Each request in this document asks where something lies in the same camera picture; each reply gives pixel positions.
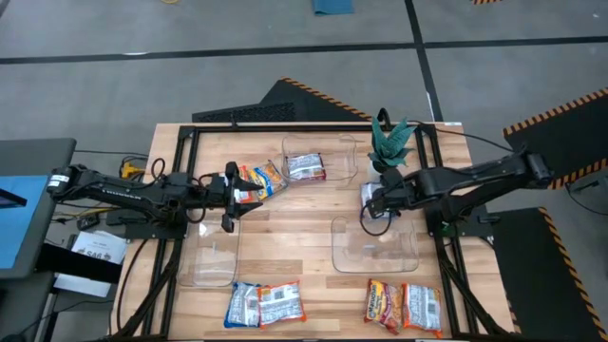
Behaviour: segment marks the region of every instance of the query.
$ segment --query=wooden table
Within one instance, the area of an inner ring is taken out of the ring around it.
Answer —
[[[201,125],[225,125],[202,123]],[[462,132],[459,125],[437,123],[439,128]],[[157,125],[146,173],[151,181],[149,167],[162,157],[167,165],[174,160],[179,124]],[[280,154],[280,142],[289,133],[203,133],[197,155],[195,175],[223,170],[224,164],[235,161],[239,165],[259,165]],[[311,137],[340,133],[303,133]],[[290,187],[285,193],[270,198],[264,205],[245,216],[241,221],[238,281],[262,284],[280,284],[300,280],[304,310],[308,321],[281,322],[265,331],[258,329],[224,329],[223,318],[231,297],[231,288],[200,289],[178,284],[169,338],[392,338],[394,335],[373,323],[364,324],[366,285],[370,277],[394,285],[404,282],[432,286],[440,291],[442,283],[435,247],[427,234],[422,210],[403,212],[401,219],[410,221],[418,239],[419,266],[413,272],[397,274],[344,274],[337,272],[332,263],[332,219],[340,215],[358,213],[361,202],[358,187],[366,181],[371,152],[370,132],[348,133],[356,139],[358,174],[351,187],[345,189],[319,189],[306,186]],[[459,135],[439,133],[445,166],[471,165],[466,139]],[[413,137],[407,147],[416,148]],[[184,153],[182,168],[186,165]],[[420,168],[417,152],[407,156],[408,167],[403,172]],[[476,237],[461,238],[465,265],[472,292],[496,321],[513,331],[511,315],[504,295],[494,252]],[[124,265],[131,262],[140,241],[128,248]],[[127,280],[122,322],[134,313],[148,291],[157,241],[151,240],[142,249],[132,274]],[[126,267],[123,268],[124,279]],[[461,330],[466,326],[462,298],[454,288]],[[164,294],[159,296],[154,312],[152,332],[158,332],[162,317]],[[116,331],[116,306],[112,331]],[[442,325],[449,336],[445,301],[442,304]],[[433,337],[431,333],[404,329],[401,338]]]

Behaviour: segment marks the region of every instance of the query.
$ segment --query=transparent plastic bin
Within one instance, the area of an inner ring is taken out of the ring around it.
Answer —
[[[337,271],[372,274],[411,272],[418,268],[416,233],[410,220],[392,218],[388,231],[373,237],[363,231],[358,216],[357,213],[332,221],[332,262]],[[386,218],[363,220],[373,234],[384,231],[388,222]]]
[[[357,175],[356,141],[345,135],[296,135],[283,138],[280,167],[283,178],[290,185],[348,186]],[[288,158],[319,153],[325,168],[324,180],[298,180],[290,177]]]
[[[203,222],[188,226],[178,275],[180,285],[223,287],[231,285],[235,280],[240,221],[235,220],[234,233],[226,233],[221,228],[221,214],[207,211]],[[196,218],[200,215],[200,210],[192,211],[189,215]]]

